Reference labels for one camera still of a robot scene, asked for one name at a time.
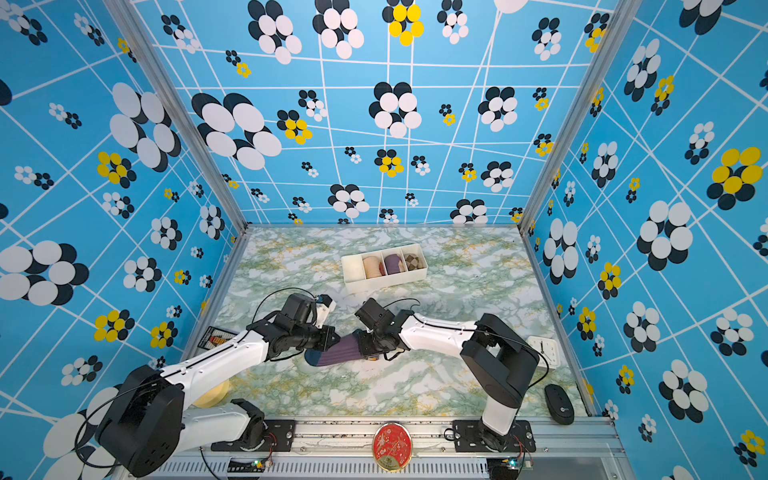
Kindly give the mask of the purple striped sock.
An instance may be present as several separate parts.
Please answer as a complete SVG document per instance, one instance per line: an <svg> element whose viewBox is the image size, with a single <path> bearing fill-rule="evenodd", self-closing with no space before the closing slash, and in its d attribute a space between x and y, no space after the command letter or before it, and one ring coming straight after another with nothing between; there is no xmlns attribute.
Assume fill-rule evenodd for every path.
<svg viewBox="0 0 768 480"><path fill-rule="evenodd" d="M313 367L327 367L357 360L377 360L379 356L370 335L362 330L342 337L326 351L307 350L304 353L305 361Z"/></svg>

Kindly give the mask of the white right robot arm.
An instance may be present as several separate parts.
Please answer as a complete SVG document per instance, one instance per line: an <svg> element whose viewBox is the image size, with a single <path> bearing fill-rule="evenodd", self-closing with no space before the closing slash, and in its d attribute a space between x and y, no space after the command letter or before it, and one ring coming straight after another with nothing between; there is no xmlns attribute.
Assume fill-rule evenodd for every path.
<svg viewBox="0 0 768 480"><path fill-rule="evenodd" d="M507 448L540 361L539 352L511 327L489 313L475 322L433 319L413 310L393 313L374 299L366 300L355 316L366 327L358 335L364 357L430 351L463 360L487 394L480 438L491 451Z"/></svg>

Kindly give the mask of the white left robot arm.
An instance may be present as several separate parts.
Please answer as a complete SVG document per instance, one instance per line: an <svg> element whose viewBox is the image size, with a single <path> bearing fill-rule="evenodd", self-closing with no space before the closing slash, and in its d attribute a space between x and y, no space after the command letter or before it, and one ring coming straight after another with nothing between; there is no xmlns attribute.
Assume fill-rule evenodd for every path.
<svg viewBox="0 0 768 480"><path fill-rule="evenodd" d="M99 448L84 465L105 473L121 466L145 477L190 449L274 448L277 440L263 411L249 401L235 398L222 407L195 403L242 371L337 344L339 335L326 323L335 306L327 294L292 293L281 309L209 351L162 369L133 370L116 394L87 413L87 419L99 420L93 435Z"/></svg>

